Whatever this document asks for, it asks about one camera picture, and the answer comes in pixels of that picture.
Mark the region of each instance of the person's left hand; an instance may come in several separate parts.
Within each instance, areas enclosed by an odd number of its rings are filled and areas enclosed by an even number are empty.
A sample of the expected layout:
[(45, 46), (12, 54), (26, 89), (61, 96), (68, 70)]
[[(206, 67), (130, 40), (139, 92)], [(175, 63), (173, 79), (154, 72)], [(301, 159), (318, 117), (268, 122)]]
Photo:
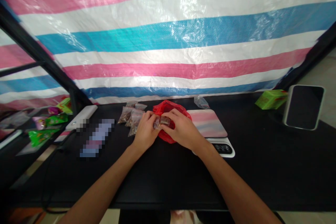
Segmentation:
[(142, 152), (145, 152), (155, 141), (159, 129), (154, 129), (153, 124), (157, 115), (152, 111), (147, 111), (142, 115), (142, 118), (139, 122), (138, 129), (135, 134), (135, 139), (133, 144)]

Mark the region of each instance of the white stripe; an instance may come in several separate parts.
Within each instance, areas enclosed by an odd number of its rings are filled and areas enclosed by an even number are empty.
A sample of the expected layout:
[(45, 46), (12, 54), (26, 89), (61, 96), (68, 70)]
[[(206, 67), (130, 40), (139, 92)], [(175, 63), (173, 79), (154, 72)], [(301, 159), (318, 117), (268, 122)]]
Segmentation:
[(310, 48), (324, 31), (311, 31), (277, 39), (184, 49), (137, 52), (69, 52), (55, 55), (63, 67), (91, 64), (201, 64), (263, 58)]
[[(257, 91), (265, 91), (270, 89), (260, 89)], [(206, 94), (204, 95), (205, 99), (207, 96), (219, 96), (219, 95), (236, 95), (236, 94), (244, 94), (244, 93), (254, 93), (254, 92), (235, 92), (235, 93), (218, 93), (218, 94)], [(138, 102), (145, 102), (150, 100), (167, 100), (167, 99), (180, 99), (180, 98), (190, 98), (195, 97), (196, 95), (189, 95), (189, 96), (168, 96), (168, 97), (161, 97), (161, 96), (142, 96), (142, 97), (116, 97), (116, 96), (109, 96), (109, 97), (102, 97), (98, 99), (92, 99), (90, 100), (93, 103), (99, 103), (99, 104), (109, 104), (109, 103), (125, 103), (130, 101), (138, 101)]]
[(129, 0), (60, 14), (26, 14), (20, 19), (35, 35), (92, 32), (160, 22), (248, 15), (335, 0)]
[(257, 72), (248, 75), (241, 75), (233, 78), (202, 78), (184, 79), (176, 77), (158, 76), (134, 76), (134, 77), (113, 77), (113, 78), (91, 78), (75, 80), (76, 85), (81, 89), (100, 87), (160, 87), (160, 88), (222, 88), (238, 86), (263, 81), (271, 81), (283, 77), (290, 68), (271, 70), (268, 72)]
[(0, 46), (16, 44), (3, 30), (0, 29)]
[(42, 67), (34, 67), (31, 69), (27, 69), (21, 72), (13, 73), (11, 75), (7, 75), (1, 78), (1, 81), (9, 81), (9, 80), (15, 80), (15, 79), (26, 79), (26, 78), (33, 78), (37, 76), (45, 76), (49, 75)]
[(65, 94), (68, 95), (69, 93), (63, 87), (37, 91), (10, 92), (0, 95), (0, 103), (5, 104), (15, 100), (43, 99)]

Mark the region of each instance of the hand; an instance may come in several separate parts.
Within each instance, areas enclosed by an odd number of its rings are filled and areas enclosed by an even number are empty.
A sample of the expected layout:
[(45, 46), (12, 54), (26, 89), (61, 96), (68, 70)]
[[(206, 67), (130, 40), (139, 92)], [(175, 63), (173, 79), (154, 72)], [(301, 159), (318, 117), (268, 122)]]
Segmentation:
[(193, 122), (177, 109), (174, 108), (168, 113), (163, 113), (162, 116), (169, 117), (174, 121), (175, 129), (163, 124), (160, 127), (180, 145), (196, 153), (198, 148), (202, 148), (208, 143)]
[(160, 132), (159, 129), (156, 130), (153, 128), (156, 117), (157, 115), (155, 115), (152, 111), (147, 111), (142, 115), (142, 118), (139, 122), (133, 144), (136, 146), (137, 149), (142, 151), (142, 153), (144, 153), (150, 146), (152, 146), (155, 138)]

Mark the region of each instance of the green candy package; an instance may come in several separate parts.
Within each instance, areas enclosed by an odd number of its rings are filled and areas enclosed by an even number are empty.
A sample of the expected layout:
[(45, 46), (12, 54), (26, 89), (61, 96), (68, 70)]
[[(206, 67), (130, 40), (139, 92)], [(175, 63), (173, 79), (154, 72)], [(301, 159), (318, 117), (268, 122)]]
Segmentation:
[(65, 123), (68, 121), (68, 115), (67, 114), (60, 114), (60, 115), (52, 115), (45, 119), (45, 123), (48, 126), (57, 125), (61, 123)]
[(48, 140), (50, 137), (52, 137), (55, 132), (59, 131), (59, 129), (43, 129), (40, 131), (29, 131), (28, 135), (31, 140), (31, 145), (33, 147), (36, 147), (43, 143), (45, 140)]

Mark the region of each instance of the red plastic bag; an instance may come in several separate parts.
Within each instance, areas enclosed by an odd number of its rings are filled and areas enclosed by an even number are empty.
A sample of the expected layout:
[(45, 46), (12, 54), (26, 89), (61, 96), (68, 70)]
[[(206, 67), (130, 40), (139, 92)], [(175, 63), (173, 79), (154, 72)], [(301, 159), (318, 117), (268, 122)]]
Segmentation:
[[(186, 117), (188, 117), (191, 120), (191, 116), (189, 115), (187, 110), (183, 106), (178, 105), (174, 102), (164, 100), (159, 105), (153, 106), (154, 114), (157, 114), (159, 116), (161, 116), (163, 113), (170, 112), (172, 109), (177, 109), (178, 111), (180, 111), (182, 114), (184, 114)], [(175, 123), (172, 120), (170, 120), (169, 127), (172, 129), (175, 129)], [(176, 143), (176, 141), (174, 141), (164, 130), (161, 130), (159, 132), (159, 137), (163, 141), (166, 141), (168, 143), (171, 143), (171, 144)]]

